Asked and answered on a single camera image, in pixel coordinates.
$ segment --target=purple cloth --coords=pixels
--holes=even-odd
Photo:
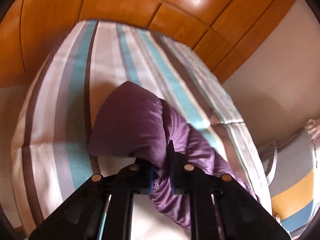
[[[101,106],[93,127],[89,153],[139,157],[157,166],[159,178],[154,182],[151,200],[158,212],[190,229],[189,196],[172,194],[170,178],[164,170],[169,140],[173,141],[176,152],[187,156],[189,163],[206,174],[230,174],[255,197],[199,131],[165,100],[132,82],[119,86]]]

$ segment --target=wrinkled fabric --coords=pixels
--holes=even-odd
[[[228,173],[254,198],[252,189],[232,171],[229,164],[209,146],[201,133],[165,100],[132,83],[125,82],[114,90],[101,106],[89,143],[92,155],[143,158],[159,170],[150,198],[158,212],[190,229],[188,195],[174,195],[165,170],[166,148],[173,141],[176,152],[206,174]]]

